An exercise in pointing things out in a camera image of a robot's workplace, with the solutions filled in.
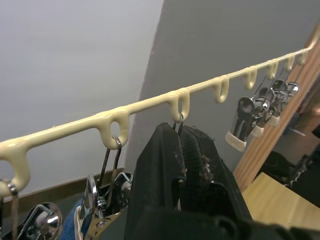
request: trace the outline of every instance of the blue fabric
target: blue fabric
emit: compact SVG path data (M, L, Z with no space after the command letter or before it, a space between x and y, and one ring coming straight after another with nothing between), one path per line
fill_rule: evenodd
M75 222L74 222L74 215L77 207L81 206L82 199L79 200L72 210L69 212L68 216L66 217L64 224L63 224L63 230L60 235L60 240L76 240L75 239Z

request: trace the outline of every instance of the cream plastic hanger bar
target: cream plastic hanger bar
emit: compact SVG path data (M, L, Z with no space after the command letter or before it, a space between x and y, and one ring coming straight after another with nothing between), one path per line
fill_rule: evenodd
M99 130L101 140L107 148L115 150L117 149L117 144L111 135L112 122L117 122L119 124L120 136L118 138L122 145L125 145L128 140L128 121L129 116L132 114L167 103L170 108L172 119L176 123L179 123L181 121L181 116L178 109L178 101L181 101L182 103L182 114L184 119L186 119L189 114L190 94L192 93L212 88L215 101L217 103L223 103L228 96L230 80L244 76L244 86L246 89L250 90L256 83L257 71L262 68L267 69L267 77L272 80L275 78L277 73L279 62L286 61L285 68L287 71L290 71L293 67L295 57L298 56L298 64L303 65L308 52L314 47L318 38L319 32L315 34L315 37L309 47L258 65L246 67L239 71L215 77L178 90L170 91L127 106L120 106L108 111L103 111L96 115L49 128L47 130L0 142L0 160L8 161L12 165L15 172L15 176L12 181L16 185L17 190L21 191L30 180L30 169L26 160L28 150L92 128ZM7 196L10 196L8 187L3 182L0 182L0 197Z

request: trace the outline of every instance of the wooden surface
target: wooden surface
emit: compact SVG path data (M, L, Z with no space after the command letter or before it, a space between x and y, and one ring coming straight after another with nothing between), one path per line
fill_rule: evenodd
M264 173L242 195L255 221L320 231L320 208Z
M297 111L304 96L316 80L316 74L320 71L320 44L317 43L308 53L305 65L299 74L301 66L296 66L288 78L288 82L297 79L300 89L291 99L284 111L281 113L278 127L266 124L263 136L254 138L246 152L243 154L238 166L233 172L236 182L243 192L255 179L261 166L274 148L284 129Z

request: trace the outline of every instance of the wooden trim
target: wooden trim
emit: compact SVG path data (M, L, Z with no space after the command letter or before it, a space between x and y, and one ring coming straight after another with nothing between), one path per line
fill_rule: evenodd
M123 172L123 168L117 169L117 174ZM103 177L102 185L106 185L111 181L112 171L107 171ZM95 175L94 179L97 181L100 174ZM34 206L45 203L57 203L68 197L76 194L84 193L87 184L87 177L80 178L78 180L66 182L60 185L49 187L40 191L34 191L29 194L19 197L18 213L25 213L30 211ZM9 200L3 204L3 218L7 218L11 214L11 203Z
M302 67L301 73L299 74L301 66L296 66L288 78L288 81L294 81L299 74L297 83L299 83L300 89L282 112L279 126L271 127L266 125L264 135L259 138L254 138L251 141L247 151L243 154L238 166L233 172L241 192L253 182L293 114L297 111L306 93L313 85L316 80L316 74L320 70L319 65L320 44L316 43L308 53L306 63Z

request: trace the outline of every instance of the gray wall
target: gray wall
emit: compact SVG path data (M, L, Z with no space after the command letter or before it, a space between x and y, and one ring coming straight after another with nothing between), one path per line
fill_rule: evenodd
M162 5L163 0L1 1L0 141L136 102ZM30 150L31 180L22 194L99 173L105 152L96 129ZM0 178L13 175L0 161Z
M234 72L304 47L319 17L319 0L165 0L155 35L140 100ZM223 104L211 89L191 96L186 125L215 139L227 166L233 170L242 153L225 142L237 101L253 94L244 81L230 82ZM137 114L130 137L126 168L136 159L161 122L171 123L169 108L161 105Z

